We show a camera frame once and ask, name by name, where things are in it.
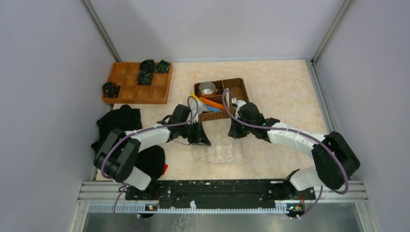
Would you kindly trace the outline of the white toothpaste tube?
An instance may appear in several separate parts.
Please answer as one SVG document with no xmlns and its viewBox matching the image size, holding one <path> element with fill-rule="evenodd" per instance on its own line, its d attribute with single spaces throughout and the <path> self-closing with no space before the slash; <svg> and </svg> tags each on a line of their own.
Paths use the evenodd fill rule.
<svg viewBox="0 0 410 232">
<path fill-rule="evenodd" d="M 197 100 L 198 103 L 198 109 L 203 112 L 203 113 L 209 113 L 211 112 L 210 109 L 208 109 L 200 100 Z"/>
</svg>

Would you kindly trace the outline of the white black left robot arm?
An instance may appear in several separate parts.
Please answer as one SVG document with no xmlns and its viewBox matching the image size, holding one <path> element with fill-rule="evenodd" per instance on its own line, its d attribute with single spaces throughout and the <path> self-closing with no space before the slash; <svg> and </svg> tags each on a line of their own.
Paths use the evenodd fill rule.
<svg viewBox="0 0 410 232">
<path fill-rule="evenodd" d="M 178 137 L 187 139 L 189 145 L 211 145 L 198 116 L 197 110 L 179 104 L 152 127 L 133 131 L 114 128 L 97 150 L 93 165 L 107 178 L 147 190 L 156 178 L 136 166 L 143 151 Z"/>
</svg>

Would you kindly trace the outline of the clear textured plastic tray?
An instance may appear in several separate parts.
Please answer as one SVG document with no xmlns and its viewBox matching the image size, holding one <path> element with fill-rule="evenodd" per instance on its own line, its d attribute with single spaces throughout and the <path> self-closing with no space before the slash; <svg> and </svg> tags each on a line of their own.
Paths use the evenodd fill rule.
<svg viewBox="0 0 410 232">
<path fill-rule="evenodd" d="M 211 146 L 193 145 L 192 158 L 202 164 L 244 165 L 254 158 L 254 148 L 247 141 L 213 142 Z"/>
</svg>

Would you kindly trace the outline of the metal cup orange base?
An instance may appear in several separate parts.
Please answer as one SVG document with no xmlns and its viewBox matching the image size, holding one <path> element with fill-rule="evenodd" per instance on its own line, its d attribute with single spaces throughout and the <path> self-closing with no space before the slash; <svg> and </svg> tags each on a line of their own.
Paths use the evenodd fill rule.
<svg viewBox="0 0 410 232">
<path fill-rule="evenodd" d="M 202 82 L 198 90 L 201 97 L 210 97 L 217 93 L 216 85 L 213 82 Z"/>
</svg>

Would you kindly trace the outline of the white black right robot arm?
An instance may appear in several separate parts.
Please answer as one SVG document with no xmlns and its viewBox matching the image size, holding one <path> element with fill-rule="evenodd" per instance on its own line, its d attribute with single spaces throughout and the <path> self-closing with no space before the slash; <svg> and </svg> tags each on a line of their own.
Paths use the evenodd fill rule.
<svg viewBox="0 0 410 232">
<path fill-rule="evenodd" d="M 230 137 L 239 139 L 252 134 L 313 159 L 313 166 L 297 170 L 287 178 L 297 191 L 318 186 L 339 191 L 361 166 L 347 141 L 336 131 L 321 135 L 292 128 L 278 119 L 264 118 L 255 104 L 243 100 L 234 100 L 233 107 L 236 113 L 231 118 Z"/>
</svg>

